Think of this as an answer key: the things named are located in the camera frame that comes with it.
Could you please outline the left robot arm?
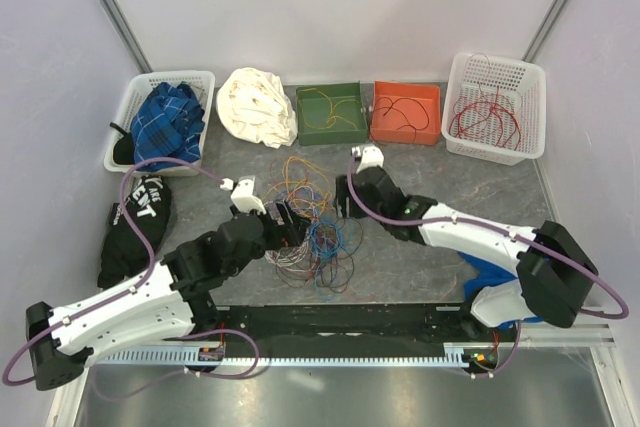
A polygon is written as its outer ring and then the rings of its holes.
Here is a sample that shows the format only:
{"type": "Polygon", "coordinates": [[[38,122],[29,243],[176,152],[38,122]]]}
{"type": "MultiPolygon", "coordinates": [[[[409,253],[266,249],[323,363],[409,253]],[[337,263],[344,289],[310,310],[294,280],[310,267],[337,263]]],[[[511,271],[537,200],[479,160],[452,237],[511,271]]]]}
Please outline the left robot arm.
{"type": "Polygon", "coordinates": [[[219,329],[211,290],[268,251],[300,246],[310,219],[288,203],[277,214],[241,213],[184,242],[134,277],[60,307],[45,302],[26,311],[29,356],[39,391],[61,387],[98,361],[129,347],[219,329]]]}

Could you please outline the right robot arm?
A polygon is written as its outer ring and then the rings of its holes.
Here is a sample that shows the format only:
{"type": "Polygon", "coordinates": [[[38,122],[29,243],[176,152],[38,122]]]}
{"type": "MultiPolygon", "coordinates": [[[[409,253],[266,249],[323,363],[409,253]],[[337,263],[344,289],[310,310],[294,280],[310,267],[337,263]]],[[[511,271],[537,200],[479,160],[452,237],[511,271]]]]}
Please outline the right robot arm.
{"type": "Polygon", "coordinates": [[[420,195],[406,195],[381,167],[335,180],[341,217],[379,222],[392,237],[458,252],[477,275],[464,287],[458,328],[483,339],[516,321],[571,327],[597,270],[568,231],[546,221],[539,228],[508,226],[455,211],[420,195]]]}

